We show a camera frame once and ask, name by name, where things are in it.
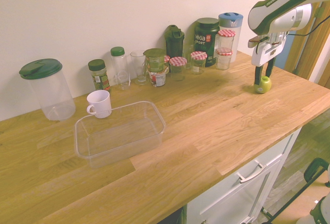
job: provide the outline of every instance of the drawer handle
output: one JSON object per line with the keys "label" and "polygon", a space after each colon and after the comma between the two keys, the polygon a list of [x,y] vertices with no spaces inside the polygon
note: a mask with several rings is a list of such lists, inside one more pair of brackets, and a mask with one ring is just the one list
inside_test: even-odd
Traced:
{"label": "drawer handle", "polygon": [[260,173],[262,173],[263,170],[266,169],[267,165],[262,165],[261,163],[259,163],[257,160],[255,160],[255,162],[258,163],[258,166],[260,167],[260,170],[255,172],[254,174],[252,174],[251,176],[249,176],[248,178],[245,178],[243,177],[240,173],[237,173],[237,175],[239,176],[240,178],[240,183],[245,183],[245,182],[248,182],[250,181],[251,179],[257,177]]}

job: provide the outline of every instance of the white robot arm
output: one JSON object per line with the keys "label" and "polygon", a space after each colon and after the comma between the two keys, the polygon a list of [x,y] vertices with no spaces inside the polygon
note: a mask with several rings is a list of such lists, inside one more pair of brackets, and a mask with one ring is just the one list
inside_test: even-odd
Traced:
{"label": "white robot arm", "polygon": [[311,3],[321,1],[327,0],[265,0],[256,3],[251,9],[249,27],[258,35],[249,40],[249,47],[255,47],[252,64],[256,66],[257,92],[267,91],[256,87],[260,85],[263,65],[269,62],[266,71],[266,76],[269,77],[275,57],[284,48],[288,32],[304,28],[310,20]]}

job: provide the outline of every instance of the white mug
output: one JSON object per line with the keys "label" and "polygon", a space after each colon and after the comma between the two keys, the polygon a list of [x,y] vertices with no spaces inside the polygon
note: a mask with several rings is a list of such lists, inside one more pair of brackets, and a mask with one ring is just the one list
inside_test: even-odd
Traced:
{"label": "white mug", "polygon": [[95,114],[97,118],[105,118],[111,114],[110,94],[106,90],[96,90],[87,96],[89,106],[87,112]]}

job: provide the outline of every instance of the red gingham lid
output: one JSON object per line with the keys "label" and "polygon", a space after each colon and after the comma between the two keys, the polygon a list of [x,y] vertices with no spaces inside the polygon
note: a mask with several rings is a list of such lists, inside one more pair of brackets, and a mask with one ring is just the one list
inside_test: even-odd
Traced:
{"label": "red gingham lid", "polygon": [[218,35],[220,35],[221,37],[234,37],[236,33],[229,29],[223,29],[218,32]]}
{"label": "red gingham lid", "polygon": [[169,60],[170,60],[170,56],[169,55],[165,55],[164,62],[167,63]]}
{"label": "red gingham lid", "polygon": [[207,54],[203,51],[194,51],[190,54],[190,56],[195,60],[204,60],[207,58]]}
{"label": "red gingham lid", "polygon": [[187,59],[183,57],[174,57],[170,59],[170,64],[173,66],[184,66],[187,63]]}
{"label": "red gingham lid", "polygon": [[226,47],[221,47],[217,49],[217,54],[220,56],[230,56],[233,54],[233,51]]}

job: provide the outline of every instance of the cable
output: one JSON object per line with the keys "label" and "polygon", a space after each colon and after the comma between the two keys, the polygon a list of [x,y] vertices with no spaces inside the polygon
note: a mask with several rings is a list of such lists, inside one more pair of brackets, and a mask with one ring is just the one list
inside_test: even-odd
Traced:
{"label": "cable", "polygon": [[306,35],[295,35],[295,34],[288,34],[288,35],[292,35],[292,36],[307,36],[307,35],[310,35],[312,32],[314,32],[323,22],[325,22],[326,20],[328,20],[330,18],[330,15],[325,18],[323,21],[321,21],[312,31],[310,31],[308,34]]}

